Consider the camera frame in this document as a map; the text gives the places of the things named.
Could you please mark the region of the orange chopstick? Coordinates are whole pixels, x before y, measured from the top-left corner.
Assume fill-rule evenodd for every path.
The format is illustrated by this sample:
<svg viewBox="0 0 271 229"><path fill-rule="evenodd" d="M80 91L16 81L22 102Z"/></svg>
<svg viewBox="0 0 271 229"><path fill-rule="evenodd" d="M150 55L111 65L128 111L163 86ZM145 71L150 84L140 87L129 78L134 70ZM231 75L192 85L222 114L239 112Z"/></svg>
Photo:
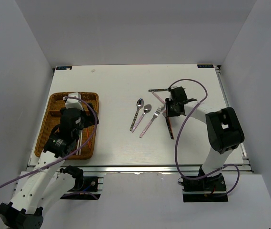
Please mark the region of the orange chopstick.
<svg viewBox="0 0 271 229"><path fill-rule="evenodd" d="M170 118L167 117L167 120L168 120L168 126L169 126L168 128L169 128L169 130L170 130L170 133L173 135L173 130L172 130Z"/></svg>
<svg viewBox="0 0 271 229"><path fill-rule="evenodd" d="M90 148L91 144L90 144L90 139L89 139L90 138L89 131L87 128L85 130L86 130L86 137L87 137L87 146L88 148Z"/></svg>

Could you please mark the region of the dark handled fork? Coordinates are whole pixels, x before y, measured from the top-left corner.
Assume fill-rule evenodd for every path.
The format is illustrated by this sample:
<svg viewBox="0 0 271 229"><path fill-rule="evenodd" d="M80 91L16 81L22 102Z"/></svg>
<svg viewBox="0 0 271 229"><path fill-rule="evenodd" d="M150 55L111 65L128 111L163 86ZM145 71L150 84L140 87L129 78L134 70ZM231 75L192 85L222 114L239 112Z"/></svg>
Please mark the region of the dark handled fork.
<svg viewBox="0 0 271 229"><path fill-rule="evenodd" d="M165 118L166 125L167 125L167 129L168 129L168 131L169 131L170 138L171 138L171 140L174 140L174 136L173 136L173 132L172 132L170 120L169 120L169 118L168 118L167 115L166 115L166 108L165 108L165 105L162 105L162 106L161 106L161 112L162 112L162 115L163 115L164 118Z"/></svg>

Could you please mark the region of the pink handled fork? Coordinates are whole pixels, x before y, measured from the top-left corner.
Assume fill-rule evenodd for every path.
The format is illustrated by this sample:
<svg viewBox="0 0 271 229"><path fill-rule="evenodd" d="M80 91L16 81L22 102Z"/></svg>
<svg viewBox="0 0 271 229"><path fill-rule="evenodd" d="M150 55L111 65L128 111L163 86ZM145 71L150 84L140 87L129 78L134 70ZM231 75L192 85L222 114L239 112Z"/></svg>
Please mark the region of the pink handled fork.
<svg viewBox="0 0 271 229"><path fill-rule="evenodd" d="M159 107L159 108L156 110L156 112L154 113L152 119L148 122L148 124L146 125L146 127L145 127L145 128L143 129L143 131L141 132L139 138L142 138L142 137L144 136L144 134L147 132L147 130L148 130L149 127L152 125L152 123L154 122L154 120L155 120L156 118L159 117L160 113L161 113L161 107Z"/></svg>

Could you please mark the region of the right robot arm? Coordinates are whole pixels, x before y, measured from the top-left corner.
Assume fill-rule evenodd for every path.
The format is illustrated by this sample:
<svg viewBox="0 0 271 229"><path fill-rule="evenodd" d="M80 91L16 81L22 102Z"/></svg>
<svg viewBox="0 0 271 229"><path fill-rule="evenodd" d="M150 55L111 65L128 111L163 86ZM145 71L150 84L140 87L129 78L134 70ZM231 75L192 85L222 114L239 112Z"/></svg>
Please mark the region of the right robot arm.
<svg viewBox="0 0 271 229"><path fill-rule="evenodd" d="M232 107L215 110L202 101L189 99L182 87L169 88L170 97L165 99L168 117L186 116L203 122L207 127L210 151L198 173L198 185L209 190L215 185L215 178L221 173L228 156L244 142L245 136Z"/></svg>

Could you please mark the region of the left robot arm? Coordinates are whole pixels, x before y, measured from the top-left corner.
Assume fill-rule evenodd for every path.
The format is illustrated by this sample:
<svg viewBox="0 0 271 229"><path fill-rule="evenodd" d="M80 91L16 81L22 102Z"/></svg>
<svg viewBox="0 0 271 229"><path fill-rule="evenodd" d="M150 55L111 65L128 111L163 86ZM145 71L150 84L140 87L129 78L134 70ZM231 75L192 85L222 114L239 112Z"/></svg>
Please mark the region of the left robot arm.
<svg viewBox="0 0 271 229"><path fill-rule="evenodd" d="M61 166L75 151L83 129L99 123L93 104L88 103L87 108L85 111L80 99L66 98L60 123L52 129L34 170L9 203L0 204L0 218L8 228L41 228L44 215L66 192L82 189L83 170Z"/></svg>

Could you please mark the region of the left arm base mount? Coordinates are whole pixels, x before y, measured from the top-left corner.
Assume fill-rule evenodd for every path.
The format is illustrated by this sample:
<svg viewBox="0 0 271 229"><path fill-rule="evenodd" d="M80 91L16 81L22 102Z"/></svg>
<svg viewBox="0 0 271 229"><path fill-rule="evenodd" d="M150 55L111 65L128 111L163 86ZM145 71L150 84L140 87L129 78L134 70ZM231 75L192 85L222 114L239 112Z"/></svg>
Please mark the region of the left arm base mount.
<svg viewBox="0 0 271 229"><path fill-rule="evenodd" d="M69 174L72 177L74 186L61 199L98 200L100 198L100 194L98 194L99 177L84 176L83 170L74 166L61 168L60 175L63 174Z"/></svg>

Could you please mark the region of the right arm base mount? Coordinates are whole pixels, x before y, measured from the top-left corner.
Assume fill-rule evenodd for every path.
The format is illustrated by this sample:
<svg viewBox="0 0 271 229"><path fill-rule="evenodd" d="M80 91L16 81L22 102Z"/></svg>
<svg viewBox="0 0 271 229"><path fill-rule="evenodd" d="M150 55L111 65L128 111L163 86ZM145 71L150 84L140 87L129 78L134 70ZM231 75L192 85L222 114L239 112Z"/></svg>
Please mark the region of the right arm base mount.
<svg viewBox="0 0 271 229"><path fill-rule="evenodd" d="M228 202L227 188L222 174L215 178L207 177L199 180L178 179L182 186L184 203Z"/></svg>

